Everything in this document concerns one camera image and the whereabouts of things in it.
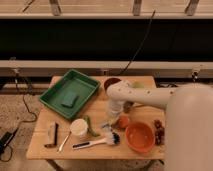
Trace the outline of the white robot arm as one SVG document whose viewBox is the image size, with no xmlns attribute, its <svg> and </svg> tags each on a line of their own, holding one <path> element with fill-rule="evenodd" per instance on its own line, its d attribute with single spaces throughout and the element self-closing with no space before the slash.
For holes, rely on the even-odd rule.
<svg viewBox="0 0 213 171">
<path fill-rule="evenodd" d="M 119 101 L 165 110 L 165 171 L 213 171 L 213 87 L 132 88 L 127 81 L 104 84 L 110 112 Z"/>
</svg>

